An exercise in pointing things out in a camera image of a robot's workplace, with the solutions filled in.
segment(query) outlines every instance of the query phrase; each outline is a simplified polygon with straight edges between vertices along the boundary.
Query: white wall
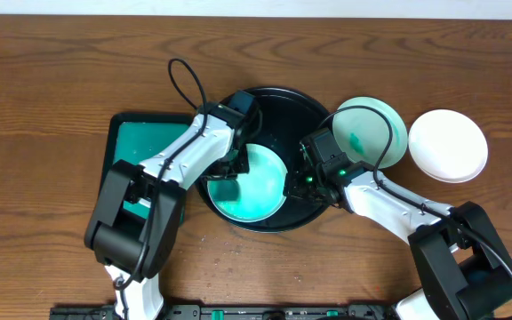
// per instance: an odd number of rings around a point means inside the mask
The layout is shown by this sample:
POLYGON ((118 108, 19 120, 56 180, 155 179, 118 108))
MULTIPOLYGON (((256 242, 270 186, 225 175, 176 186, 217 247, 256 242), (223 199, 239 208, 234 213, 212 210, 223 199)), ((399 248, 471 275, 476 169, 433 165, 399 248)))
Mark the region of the white wall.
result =
POLYGON ((512 0, 0 0, 0 13, 512 20, 512 0))

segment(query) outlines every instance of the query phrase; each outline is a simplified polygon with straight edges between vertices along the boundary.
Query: black round tray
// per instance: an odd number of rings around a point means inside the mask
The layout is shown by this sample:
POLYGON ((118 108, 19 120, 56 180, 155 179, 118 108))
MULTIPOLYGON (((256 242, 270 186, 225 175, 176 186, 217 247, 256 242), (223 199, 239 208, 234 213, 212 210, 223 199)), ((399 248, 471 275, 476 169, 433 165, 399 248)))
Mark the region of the black round tray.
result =
MULTIPOLYGON (((302 92, 277 87, 258 87, 245 91, 256 97, 263 115, 260 134, 248 143, 259 144, 276 152, 288 171, 299 167, 303 162, 300 140, 312 133, 329 112, 302 92)), ((228 96, 220 103, 227 105, 231 97, 228 96)), ((299 228, 317 218, 328 207, 288 197, 271 217, 257 222, 239 222, 223 215, 214 206, 207 194, 206 180, 198 180, 196 186, 206 205, 222 219, 257 232, 282 232, 299 228)))

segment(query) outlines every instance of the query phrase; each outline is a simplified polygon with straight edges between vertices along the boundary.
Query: circular lid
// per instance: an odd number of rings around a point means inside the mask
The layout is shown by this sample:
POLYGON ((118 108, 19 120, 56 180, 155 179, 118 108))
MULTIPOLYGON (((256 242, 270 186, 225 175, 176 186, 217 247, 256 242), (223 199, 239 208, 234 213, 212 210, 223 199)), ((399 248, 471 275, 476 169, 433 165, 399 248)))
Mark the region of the circular lid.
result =
POLYGON ((255 222, 274 214, 285 196, 288 170, 280 157, 269 148, 247 144, 250 171, 235 180, 210 180, 209 197, 219 211, 232 220, 255 222))
MULTIPOLYGON (((408 132, 402 118, 385 102, 370 97, 347 100, 338 109, 352 106, 374 108, 388 119, 392 126, 392 142, 380 168, 396 164, 408 147, 408 132)), ((365 161, 374 165, 388 143, 387 124, 371 110, 357 108, 340 112, 333 118, 332 128, 337 144, 352 162, 365 161)))
POLYGON ((434 110, 419 117, 408 138, 414 163, 428 176, 450 183, 471 180, 487 163, 487 141, 467 116, 434 110))
MULTIPOLYGON (((260 87, 245 91, 256 97, 262 111, 260 134, 249 140, 248 143, 268 148, 279 156, 287 168, 288 174, 293 170, 298 170, 303 165, 300 140, 315 131, 321 120, 329 115, 329 112, 313 98, 294 90, 260 87)), ((227 97, 221 103, 226 105, 231 97, 227 97)), ((317 218, 329 207, 326 204, 286 197, 276 213, 265 219, 243 222, 231 219, 214 205, 208 194, 206 180, 199 179, 196 185, 206 205, 222 219, 240 228, 257 232, 282 232, 299 228, 317 218)))

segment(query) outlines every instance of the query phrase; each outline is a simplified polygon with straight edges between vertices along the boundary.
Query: white lid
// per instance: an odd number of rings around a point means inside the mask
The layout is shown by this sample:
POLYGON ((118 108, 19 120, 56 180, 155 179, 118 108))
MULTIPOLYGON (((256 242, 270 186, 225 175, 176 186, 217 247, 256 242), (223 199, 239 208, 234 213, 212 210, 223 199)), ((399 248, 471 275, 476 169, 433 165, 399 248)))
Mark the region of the white lid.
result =
POLYGON ((408 137, 414 163, 428 176, 450 183, 471 180, 487 163, 487 141, 467 116, 433 110, 419 117, 408 137))

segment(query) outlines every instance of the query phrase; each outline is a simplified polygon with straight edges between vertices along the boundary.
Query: wood grain surface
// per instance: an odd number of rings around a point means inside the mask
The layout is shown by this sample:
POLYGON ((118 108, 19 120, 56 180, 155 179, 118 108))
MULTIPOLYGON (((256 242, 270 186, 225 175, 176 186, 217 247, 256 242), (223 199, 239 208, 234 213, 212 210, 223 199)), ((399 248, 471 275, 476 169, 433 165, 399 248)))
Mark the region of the wood grain surface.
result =
MULTIPOLYGON (((479 203, 512 256, 512 21, 0 16, 0 319, 114 299, 83 245, 108 121, 188 112, 166 74, 171 57, 193 65, 213 100, 277 84, 330 110, 374 96, 408 127, 431 109, 466 114, 489 144, 476 179, 432 180, 410 156, 385 173, 437 201, 479 203)), ((213 305, 393 302, 420 285, 408 246, 367 219, 331 209, 256 234, 195 190, 161 276, 169 300, 213 305)), ((511 313, 512 302, 500 311, 511 313)))

